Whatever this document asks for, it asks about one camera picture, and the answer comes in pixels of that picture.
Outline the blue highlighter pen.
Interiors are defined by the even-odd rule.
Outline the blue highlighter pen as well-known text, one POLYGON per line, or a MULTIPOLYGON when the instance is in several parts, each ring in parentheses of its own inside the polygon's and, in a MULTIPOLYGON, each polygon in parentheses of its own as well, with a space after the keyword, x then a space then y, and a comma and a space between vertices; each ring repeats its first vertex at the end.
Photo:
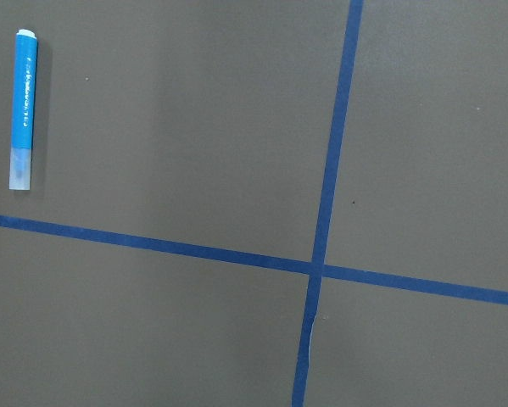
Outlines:
POLYGON ((13 191, 31 189, 37 52, 38 40, 35 33, 19 29, 15 35, 8 181, 8 187, 13 191))

